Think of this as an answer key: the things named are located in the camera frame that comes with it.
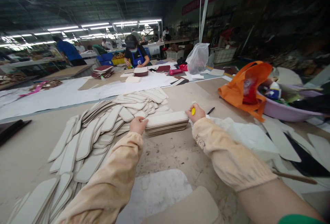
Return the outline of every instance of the bowl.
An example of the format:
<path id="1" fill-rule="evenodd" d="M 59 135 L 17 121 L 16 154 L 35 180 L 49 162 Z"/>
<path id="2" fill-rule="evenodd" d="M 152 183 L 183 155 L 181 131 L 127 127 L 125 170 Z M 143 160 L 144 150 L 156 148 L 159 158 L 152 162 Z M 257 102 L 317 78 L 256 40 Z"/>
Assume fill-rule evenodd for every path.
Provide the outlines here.
<path id="1" fill-rule="evenodd" d="M 322 95 L 321 93 L 315 91 L 301 91 L 300 94 L 305 97 L 314 97 L 314 96 Z M 280 104 L 267 97 L 266 97 L 264 114 L 287 122 L 303 122 L 314 116 L 324 115 L 323 113 L 320 112 L 305 111 L 302 109 L 297 109 L 291 106 Z"/>

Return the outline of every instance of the green shirt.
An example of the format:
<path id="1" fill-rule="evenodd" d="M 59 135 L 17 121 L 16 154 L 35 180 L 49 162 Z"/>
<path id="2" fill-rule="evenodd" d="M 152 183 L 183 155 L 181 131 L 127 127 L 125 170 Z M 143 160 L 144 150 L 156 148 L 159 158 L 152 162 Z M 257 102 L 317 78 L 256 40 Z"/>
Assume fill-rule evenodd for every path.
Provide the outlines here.
<path id="1" fill-rule="evenodd" d="M 137 31 L 132 31 L 131 34 L 134 35 L 138 41 L 142 41 L 142 36 Z"/>
<path id="2" fill-rule="evenodd" d="M 105 49 L 103 49 L 101 46 L 99 45 L 92 45 L 93 48 L 97 49 L 97 51 L 100 53 L 100 55 L 102 54 L 107 54 L 107 51 Z"/>

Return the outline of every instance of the blue shirt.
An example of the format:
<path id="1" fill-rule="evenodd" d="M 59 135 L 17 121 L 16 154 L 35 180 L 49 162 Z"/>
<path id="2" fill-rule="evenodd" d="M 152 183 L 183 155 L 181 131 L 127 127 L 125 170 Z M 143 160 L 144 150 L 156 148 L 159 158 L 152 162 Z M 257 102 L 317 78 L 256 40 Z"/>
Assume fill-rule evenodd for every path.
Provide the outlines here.
<path id="1" fill-rule="evenodd" d="M 73 44 L 67 41 L 60 40 L 57 42 L 57 48 L 60 52 L 64 52 L 69 61 L 75 59 L 82 59 L 81 55 L 78 53 L 77 49 Z"/>

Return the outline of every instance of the orange bag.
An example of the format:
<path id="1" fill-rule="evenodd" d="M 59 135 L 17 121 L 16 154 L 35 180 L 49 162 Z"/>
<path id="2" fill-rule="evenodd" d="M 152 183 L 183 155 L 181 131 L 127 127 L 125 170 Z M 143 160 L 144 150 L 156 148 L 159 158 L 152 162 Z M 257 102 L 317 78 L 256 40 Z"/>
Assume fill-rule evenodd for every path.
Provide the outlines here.
<path id="1" fill-rule="evenodd" d="M 247 111 L 260 122 L 264 122 L 262 114 L 266 104 L 266 97 L 257 94 L 256 104 L 243 103 L 244 81 L 246 79 L 255 79 L 254 92 L 256 93 L 258 86 L 267 80 L 272 70 L 273 67 L 270 64 L 262 61 L 249 63 L 235 75 L 231 82 L 218 89 L 219 95 L 228 103 Z"/>

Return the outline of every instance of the beige arm sleeve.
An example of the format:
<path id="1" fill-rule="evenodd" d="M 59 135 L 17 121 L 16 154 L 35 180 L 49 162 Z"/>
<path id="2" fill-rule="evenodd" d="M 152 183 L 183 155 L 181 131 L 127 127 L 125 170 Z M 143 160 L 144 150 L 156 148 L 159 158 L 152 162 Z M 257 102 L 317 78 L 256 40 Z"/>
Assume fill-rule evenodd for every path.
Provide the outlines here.
<path id="1" fill-rule="evenodd" d="M 277 178 L 263 161 L 244 145 L 234 142 L 210 119 L 204 117 L 198 120 L 192 133 L 197 144 L 211 158 L 217 175 L 235 191 Z"/>
<path id="2" fill-rule="evenodd" d="M 118 141 L 107 163 L 96 171 L 55 223 L 115 223 L 130 199 L 142 146 L 142 137 L 135 132 Z"/>

